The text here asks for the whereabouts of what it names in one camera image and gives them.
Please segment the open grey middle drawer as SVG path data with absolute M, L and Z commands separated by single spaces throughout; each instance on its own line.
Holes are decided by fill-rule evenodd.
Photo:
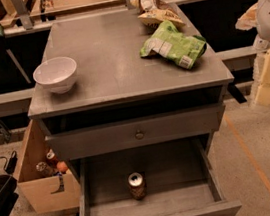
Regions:
M 224 198 L 200 141 L 181 139 L 83 159 L 79 216 L 235 216 L 241 202 Z M 136 200 L 128 177 L 141 173 Z

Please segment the yellow chip bag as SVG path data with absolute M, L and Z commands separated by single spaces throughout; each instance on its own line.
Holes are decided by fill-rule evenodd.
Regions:
M 176 27 L 185 25 L 174 8 L 161 0 L 131 0 L 130 4 L 136 8 L 138 19 L 145 26 L 157 28 L 166 20 L 171 21 Z

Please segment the green chip bag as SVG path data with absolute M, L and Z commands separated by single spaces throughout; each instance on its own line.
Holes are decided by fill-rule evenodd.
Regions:
M 144 42 L 139 56 L 155 54 L 174 62 L 175 65 L 190 70 L 207 49 L 202 36 L 186 36 L 169 21 L 163 21 L 154 34 Z

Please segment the grey metal drawer cabinet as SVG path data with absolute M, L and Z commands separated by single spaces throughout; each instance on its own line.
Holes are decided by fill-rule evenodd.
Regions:
M 129 10 L 54 22 L 44 56 L 75 59 L 76 84 L 62 95 L 36 87 L 29 116 L 46 136 L 53 136 L 223 104 L 223 95 L 233 77 L 213 51 L 206 51 L 194 68 L 186 70 L 163 58 L 139 56 L 149 35 L 150 30 Z M 214 133 L 181 139 L 200 141 L 208 156 Z M 88 157 L 64 160 L 79 182 L 80 162 Z

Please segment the grey top drawer with knob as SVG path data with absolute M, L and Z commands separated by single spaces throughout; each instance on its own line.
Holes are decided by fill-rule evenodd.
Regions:
M 81 159 L 215 132 L 224 109 L 219 103 L 172 111 L 59 133 L 47 136 L 46 141 L 60 160 Z

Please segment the orange soda can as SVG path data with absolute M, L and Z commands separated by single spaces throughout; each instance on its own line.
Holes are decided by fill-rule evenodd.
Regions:
M 128 186 L 130 187 L 130 193 L 136 200 L 141 200 L 146 195 L 145 178 L 141 173 L 131 173 L 128 177 Z

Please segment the cardboard box with items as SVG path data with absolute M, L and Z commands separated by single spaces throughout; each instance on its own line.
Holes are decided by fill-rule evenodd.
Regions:
M 47 161 L 50 146 L 34 120 L 28 124 L 22 140 L 14 175 L 19 190 L 35 212 L 45 213 L 78 207 L 80 184 L 72 174 L 44 177 L 37 171 L 37 164 Z

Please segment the white ceramic bowl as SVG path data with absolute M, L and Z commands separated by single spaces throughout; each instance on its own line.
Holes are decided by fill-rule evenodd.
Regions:
M 77 62 L 70 57 L 53 57 L 42 62 L 33 78 L 43 89 L 52 93 L 68 92 L 76 83 Z

